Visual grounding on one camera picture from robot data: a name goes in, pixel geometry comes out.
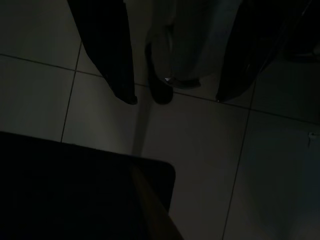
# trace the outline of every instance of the white tiled floor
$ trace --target white tiled floor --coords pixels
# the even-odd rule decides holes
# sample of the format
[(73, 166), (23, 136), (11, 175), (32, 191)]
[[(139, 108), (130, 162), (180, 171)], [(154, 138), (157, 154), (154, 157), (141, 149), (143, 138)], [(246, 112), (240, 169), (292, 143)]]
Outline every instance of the white tiled floor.
[[(135, 82), (145, 84), (150, 0), (126, 2)], [(131, 154), (149, 89), (136, 85), (139, 103), (127, 105), (86, 74), (99, 72), (83, 48), (76, 68), (81, 40), (65, 0), (5, 0), (0, 13), (0, 131)], [(276, 61), (227, 104), (214, 102), (212, 76), (151, 104), (142, 156), (175, 167), (169, 214), (184, 239), (319, 235), (320, 140), (308, 147), (308, 133), (320, 127), (307, 123), (320, 122), (319, 69)]]
[(225, 240), (320, 236), (320, 126), (252, 111)]

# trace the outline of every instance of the floor tile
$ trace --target floor tile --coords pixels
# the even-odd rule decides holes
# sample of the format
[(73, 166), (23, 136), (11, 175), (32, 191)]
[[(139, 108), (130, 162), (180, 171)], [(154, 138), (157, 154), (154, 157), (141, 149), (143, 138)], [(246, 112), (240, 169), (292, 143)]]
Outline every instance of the floor tile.
[(320, 235), (320, 126), (251, 112), (224, 240)]
[[(148, 90), (135, 87), (138, 99)], [(116, 98), (104, 78), (77, 72), (62, 141), (131, 154), (138, 107)]]
[(0, 56), (0, 131), (60, 141), (74, 72)]
[[(174, 91), (177, 93), (187, 94), (199, 98), (205, 98), (210, 100), (216, 100), (216, 95), (219, 88), (220, 78), (212, 74), (200, 79), (201, 86), (194, 89), (177, 89)], [(232, 100), (226, 101), (225, 103), (241, 106), (245, 108), (250, 107), (250, 101), (253, 94), (254, 86), (252, 85), (246, 92), (241, 96), (236, 97)]]
[(4, 0), (0, 54), (74, 69), (80, 37), (66, 0)]
[(248, 111), (175, 94), (150, 113), (142, 156), (171, 163), (170, 216), (185, 240), (220, 240)]
[(99, 72), (99, 70), (96, 68), (96, 66), (93, 64), (91, 59), (88, 57), (83, 45), (81, 45), (79, 61), (76, 69), (81, 72), (96, 74), (101, 76), (101, 73)]
[(256, 82), (252, 108), (320, 122), (320, 64), (274, 61)]

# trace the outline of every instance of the black shoe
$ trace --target black shoe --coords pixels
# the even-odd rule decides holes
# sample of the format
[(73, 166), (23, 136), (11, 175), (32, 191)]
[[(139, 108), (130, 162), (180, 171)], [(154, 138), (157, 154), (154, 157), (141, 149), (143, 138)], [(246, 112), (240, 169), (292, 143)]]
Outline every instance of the black shoe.
[(151, 43), (145, 47), (145, 57), (148, 66), (148, 82), (153, 100), (157, 104), (165, 105), (171, 102), (174, 96), (174, 90), (171, 86), (161, 81), (152, 62)]

